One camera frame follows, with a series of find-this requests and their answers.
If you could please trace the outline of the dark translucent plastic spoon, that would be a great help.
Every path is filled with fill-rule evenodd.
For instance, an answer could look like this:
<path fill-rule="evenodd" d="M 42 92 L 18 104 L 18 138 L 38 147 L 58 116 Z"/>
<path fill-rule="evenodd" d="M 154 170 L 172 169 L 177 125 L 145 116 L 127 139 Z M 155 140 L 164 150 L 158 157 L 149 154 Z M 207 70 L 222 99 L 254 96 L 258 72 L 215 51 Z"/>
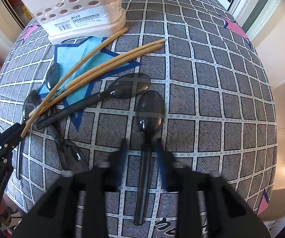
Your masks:
<path fill-rule="evenodd" d="M 45 84 L 49 91 L 56 86 L 60 79 L 60 66 L 58 63 L 54 63 L 50 66 L 50 68 L 47 71 L 46 78 L 45 78 Z"/>
<path fill-rule="evenodd" d="M 40 104 L 36 90 L 32 90 L 24 101 L 22 125 L 26 125 L 30 118 L 28 115 L 32 110 L 27 108 L 29 103 L 35 107 Z M 59 160 L 64 171 L 82 173 L 89 170 L 85 155 L 72 141 L 62 138 L 59 129 L 54 125 L 49 125 L 48 131 L 55 141 Z"/>
<path fill-rule="evenodd" d="M 136 226 L 143 224 L 151 167 L 153 137 L 162 128 L 164 116 L 165 108 L 161 95 L 154 90 L 143 93 L 136 108 L 136 125 L 143 136 L 138 191 L 134 213 L 134 224 Z"/>
<path fill-rule="evenodd" d="M 151 78 L 144 73 L 130 73 L 117 78 L 112 84 L 102 92 L 97 92 L 88 98 L 81 99 L 63 110 L 53 115 L 39 120 L 36 124 L 37 129 L 47 127 L 60 119 L 83 110 L 86 107 L 100 102 L 106 98 L 129 99 L 146 91 L 151 85 Z"/>

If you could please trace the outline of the grey checkered tablecloth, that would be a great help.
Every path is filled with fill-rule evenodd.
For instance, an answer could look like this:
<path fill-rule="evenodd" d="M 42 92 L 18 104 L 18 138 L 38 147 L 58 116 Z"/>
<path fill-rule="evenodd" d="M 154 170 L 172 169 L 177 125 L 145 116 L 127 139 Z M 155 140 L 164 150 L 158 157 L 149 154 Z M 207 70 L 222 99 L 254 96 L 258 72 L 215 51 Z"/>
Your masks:
<path fill-rule="evenodd" d="M 275 103 L 218 0 L 22 0 L 0 72 L 13 237 L 270 237 Z"/>

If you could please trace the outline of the white plastic utensil holder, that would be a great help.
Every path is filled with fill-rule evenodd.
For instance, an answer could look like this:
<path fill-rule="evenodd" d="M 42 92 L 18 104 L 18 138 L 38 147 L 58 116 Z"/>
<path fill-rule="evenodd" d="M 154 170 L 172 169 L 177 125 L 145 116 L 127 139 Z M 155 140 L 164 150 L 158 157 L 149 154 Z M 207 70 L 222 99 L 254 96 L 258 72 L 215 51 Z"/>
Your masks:
<path fill-rule="evenodd" d="M 21 0 L 54 45 L 82 36 L 109 37 L 125 26 L 122 0 Z"/>

